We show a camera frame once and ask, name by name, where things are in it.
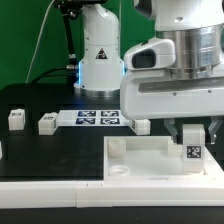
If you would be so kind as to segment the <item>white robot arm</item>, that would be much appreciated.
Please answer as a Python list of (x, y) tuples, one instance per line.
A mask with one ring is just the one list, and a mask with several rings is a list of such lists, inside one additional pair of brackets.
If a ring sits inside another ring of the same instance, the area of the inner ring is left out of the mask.
[(211, 141), (224, 118), (223, 0), (133, 0), (155, 21), (155, 36), (124, 56), (125, 76), (108, 73), (115, 51), (89, 40), (81, 65), (83, 90), (95, 94), (120, 86), (120, 107), (128, 119), (204, 117)]

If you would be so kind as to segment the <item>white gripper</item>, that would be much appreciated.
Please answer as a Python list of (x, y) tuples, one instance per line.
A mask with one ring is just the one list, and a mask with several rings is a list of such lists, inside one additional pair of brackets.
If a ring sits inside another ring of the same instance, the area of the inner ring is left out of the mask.
[(175, 80), (167, 69), (128, 71), (121, 83), (120, 108), (132, 119), (165, 119), (164, 125), (177, 142), (174, 118), (212, 116), (208, 142), (214, 144), (224, 115), (224, 64), (214, 67), (209, 78)]

